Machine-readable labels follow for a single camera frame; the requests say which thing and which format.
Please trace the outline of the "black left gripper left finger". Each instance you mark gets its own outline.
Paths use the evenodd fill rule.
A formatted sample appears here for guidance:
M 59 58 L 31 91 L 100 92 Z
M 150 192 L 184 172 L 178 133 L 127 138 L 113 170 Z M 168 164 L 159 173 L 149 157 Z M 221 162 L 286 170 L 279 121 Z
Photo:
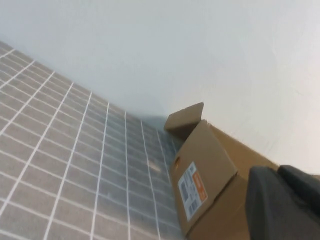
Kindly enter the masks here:
M 246 221 L 251 240 L 318 240 L 320 217 L 274 170 L 253 166 L 246 192 Z

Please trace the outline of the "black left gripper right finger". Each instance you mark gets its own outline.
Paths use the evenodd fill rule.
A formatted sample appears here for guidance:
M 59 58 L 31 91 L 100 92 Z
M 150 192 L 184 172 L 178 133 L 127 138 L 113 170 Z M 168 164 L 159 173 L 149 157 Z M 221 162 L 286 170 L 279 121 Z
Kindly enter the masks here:
M 320 180 L 291 165 L 281 165 L 277 173 L 318 217 L 320 216 Z

